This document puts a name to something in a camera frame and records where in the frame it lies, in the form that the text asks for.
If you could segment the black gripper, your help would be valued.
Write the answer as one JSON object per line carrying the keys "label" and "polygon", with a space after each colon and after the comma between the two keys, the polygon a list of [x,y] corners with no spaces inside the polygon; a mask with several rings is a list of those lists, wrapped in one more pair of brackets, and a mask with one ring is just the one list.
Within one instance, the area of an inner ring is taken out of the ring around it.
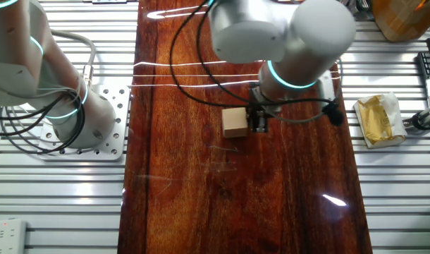
{"label": "black gripper", "polygon": [[251,131],[253,133],[267,133],[269,129],[268,119],[270,118],[269,106],[257,101],[253,88],[249,89],[248,96],[249,105],[255,107],[255,110],[252,110],[247,118]]}

